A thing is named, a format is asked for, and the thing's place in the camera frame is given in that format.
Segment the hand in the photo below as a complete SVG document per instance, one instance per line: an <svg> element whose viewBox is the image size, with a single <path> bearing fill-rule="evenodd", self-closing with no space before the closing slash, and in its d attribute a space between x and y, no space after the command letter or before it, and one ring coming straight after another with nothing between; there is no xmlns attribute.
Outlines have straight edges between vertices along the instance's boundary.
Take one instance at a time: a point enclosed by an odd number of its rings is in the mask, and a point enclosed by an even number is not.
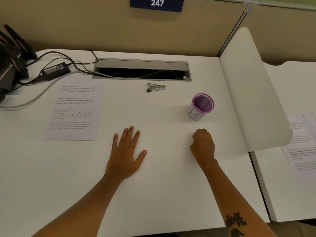
<svg viewBox="0 0 316 237"><path fill-rule="evenodd" d="M192 138L194 141L193 144L190 145L190 150L204 171L207 167L216 162L214 159L215 145L212 136L206 129L198 129L194 135L192 135Z"/></svg>
<svg viewBox="0 0 316 237"><path fill-rule="evenodd" d="M119 177L122 180L132 176L140 167L147 151L143 150L134 162L134 150L140 135L140 131L136 134L131 142L134 127L125 128L119 145L117 146L118 135L114 134L112 152L107 162L105 173Z"/></svg>

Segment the white desk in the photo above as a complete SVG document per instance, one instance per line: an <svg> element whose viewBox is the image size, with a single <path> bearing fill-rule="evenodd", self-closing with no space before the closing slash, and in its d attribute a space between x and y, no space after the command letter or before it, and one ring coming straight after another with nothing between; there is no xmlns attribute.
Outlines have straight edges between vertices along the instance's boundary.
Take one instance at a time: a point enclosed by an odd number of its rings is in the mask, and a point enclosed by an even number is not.
<svg viewBox="0 0 316 237"><path fill-rule="evenodd" d="M89 51L59 51L83 63L94 61ZM34 234L86 194L104 174L113 134L130 125L141 131L136 153L147 149L148 154L140 170L123 182L112 199L99 236L224 227L207 180L189 150L191 136L198 128L212 133L220 166L255 211L269 221L218 58L114 52L96 55L188 61L192 82L151 81L166 85L166 90L147 93L145 80L101 80L106 85L97 141L41 141L58 84L28 107L0 111L1 237ZM37 76L56 57L48 55L30 66L30 76ZM74 74L67 78L91 76ZM20 88L19 95L9 96L2 104L24 103L47 85ZM213 97L215 109L193 121L186 108L199 92ZM143 116L136 114L144 110Z"/></svg>
<svg viewBox="0 0 316 237"><path fill-rule="evenodd" d="M264 66L286 114L316 113L316 63ZM316 184L297 182L282 148L256 151L251 156L272 220L316 218Z"/></svg>

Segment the white number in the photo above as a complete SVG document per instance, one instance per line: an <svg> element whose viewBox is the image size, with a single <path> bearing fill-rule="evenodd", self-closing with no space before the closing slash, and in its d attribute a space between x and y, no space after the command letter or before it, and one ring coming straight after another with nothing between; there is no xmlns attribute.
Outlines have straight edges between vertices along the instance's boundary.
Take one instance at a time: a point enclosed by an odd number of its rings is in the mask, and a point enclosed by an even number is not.
<svg viewBox="0 0 316 237"><path fill-rule="evenodd" d="M159 6L159 7L162 7L163 3L165 2L164 0L151 0L152 1L152 6Z"/></svg>

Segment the tattoo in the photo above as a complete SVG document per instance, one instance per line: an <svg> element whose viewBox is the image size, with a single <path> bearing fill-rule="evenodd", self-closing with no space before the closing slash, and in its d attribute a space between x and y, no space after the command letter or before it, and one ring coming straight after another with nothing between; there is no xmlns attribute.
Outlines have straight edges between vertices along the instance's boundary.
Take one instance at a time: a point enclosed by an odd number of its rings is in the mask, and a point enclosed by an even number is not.
<svg viewBox="0 0 316 237"><path fill-rule="evenodd" d="M225 225L226 225L227 229L232 227L234 224L237 224L238 227L240 227L240 226L247 225L247 222L244 221L243 217L240 216L240 213L237 212L237 213L234 213L234 216L230 216L230 215L226 216ZM231 237L244 236L244 234L236 228L233 228L230 230L230 235L231 235Z"/></svg>
<svg viewBox="0 0 316 237"><path fill-rule="evenodd" d="M238 229L232 229L230 231L231 237L240 237L240 236L245 236L242 232L240 232Z"/></svg>

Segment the sign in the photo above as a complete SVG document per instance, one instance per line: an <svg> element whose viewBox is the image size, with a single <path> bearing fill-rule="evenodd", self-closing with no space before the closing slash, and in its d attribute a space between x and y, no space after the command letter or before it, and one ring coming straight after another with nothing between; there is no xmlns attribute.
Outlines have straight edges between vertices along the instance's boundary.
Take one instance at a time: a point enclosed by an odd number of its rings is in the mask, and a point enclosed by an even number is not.
<svg viewBox="0 0 316 237"><path fill-rule="evenodd" d="M170 11L170 12L181 12L184 0L130 0L131 7Z"/></svg>

